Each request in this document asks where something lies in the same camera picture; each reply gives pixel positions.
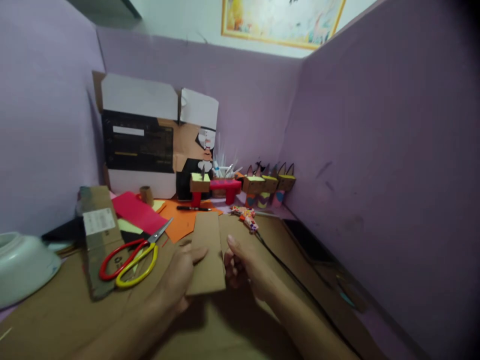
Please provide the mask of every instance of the scissors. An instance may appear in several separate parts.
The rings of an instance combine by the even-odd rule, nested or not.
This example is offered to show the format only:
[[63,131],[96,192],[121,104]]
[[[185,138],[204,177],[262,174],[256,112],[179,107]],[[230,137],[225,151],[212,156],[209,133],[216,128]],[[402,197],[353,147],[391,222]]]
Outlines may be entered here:
[[[126,244],[120,246],[119,248],[115,249],[108,255],[105,260],[101,263],[99,276],[100,279],[104,281],[110,281],[115,279],[115,285],[121,289],[131,288],[137,284],[139,284],[143,279],[145,279],[154,269],[155,263],[157,262],[157,256],[159,252],[159,247],[157,246],[156,242],[160,238],[160,236],[165,232],[165,230],[169,227],[170,223],[173,221],[173,217],[168,220],[168,222],[163,225],[160,230],[155,232],[152,236],[148,238],[148,240],[139,239],[131,242],[127,242]],[[130,257],[120,266],[113,274],[107,274],[107,264],[109,261],[120,251],[125,248],[130,248],[132,246],[138,245],[135,251],[130,255]],[[136,257],[137,253],[145,246],[148,248],[143,251],[143,253]],[[122,276],[125,275],[131,268],[133,268],[136,264],[138,264],[143,258],[145,258],[151,251],[153,251],[153,259],[148,266],[148,269],[137,278],[130,280],[130,281],[123,281]]]

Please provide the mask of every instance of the white label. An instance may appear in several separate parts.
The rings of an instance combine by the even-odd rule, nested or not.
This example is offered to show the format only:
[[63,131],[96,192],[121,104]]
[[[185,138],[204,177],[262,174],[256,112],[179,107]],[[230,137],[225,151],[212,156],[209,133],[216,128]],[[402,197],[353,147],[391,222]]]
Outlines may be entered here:
[[112,210],[107,207],[100,210],[84,212],[83,225],[85,226],[85,234],[87,236],[113,229],[115,227],[115,220],[112,216]]
[[145,136],[145,131],[142,129],[134,129],[132,127],[113,126],[114,133]]

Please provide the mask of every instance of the red scissors handle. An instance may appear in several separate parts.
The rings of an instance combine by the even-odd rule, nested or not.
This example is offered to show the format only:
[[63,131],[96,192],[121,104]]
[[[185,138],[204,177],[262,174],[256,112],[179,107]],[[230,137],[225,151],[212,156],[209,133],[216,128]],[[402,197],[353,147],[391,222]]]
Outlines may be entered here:
[[[125,248],[130,248],[130,247],[132,247],[134,245],[137,245],[137,244],[138,244],[138,247],[135,249],[134,252],[132,252],[130,257],[123,263],[122,266],[120,266],[113,274],[107,274],[106,273],[107,265],[108,265],[109,261],[116,254],[118,254],[120,251],[122,251]],[[137,253],[140,251],[140,249],[143,248],[145,245],[149,246],[150,243],[147,240],[139,239],[139,240],[135,240],[135,241],[132,241],[132,242],[127,242],[126,244],[124,244],[124,245],[120,246],[119,248],[116,248],[115,250],[113,250],[110,253],[110,255],[108,255],[105,258],[105,260],[103,260],[103,262],[101,263],[100,272],[98,273],[98,275],[100,276],[100,279],[105,280],[105,281],[110,281],[110,280],[115,279],[120,274],[120,272],[135,258],[135,255],[137,255]]]

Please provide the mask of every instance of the black pen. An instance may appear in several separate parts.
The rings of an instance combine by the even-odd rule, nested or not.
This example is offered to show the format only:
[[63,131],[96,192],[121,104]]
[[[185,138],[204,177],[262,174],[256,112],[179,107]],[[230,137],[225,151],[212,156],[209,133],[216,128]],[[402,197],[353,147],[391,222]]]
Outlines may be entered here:
[[212,211],[212,209],[208,207],[191,207],[191,206],[177,206],[176,209],[177,210]]

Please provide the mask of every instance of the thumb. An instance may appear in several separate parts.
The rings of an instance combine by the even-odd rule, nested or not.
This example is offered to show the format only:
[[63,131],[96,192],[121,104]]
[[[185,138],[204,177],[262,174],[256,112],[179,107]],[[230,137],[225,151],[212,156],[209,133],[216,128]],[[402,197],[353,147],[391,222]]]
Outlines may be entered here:
[[208,247],[199,247],[194,250],[191,250],[190,255],[191,255],[191,261],[193,265],[195,265],[200,260],[202,260],[205,257],[205,255],[207,255],[208,252],[209,252]]
[[228,247],[235,255],[237,255],[241,260],[246,260],[247,254],[245,254],[242,245],[236,238],[234,238],[232,235],[228,235],[226,241],[228,242]]

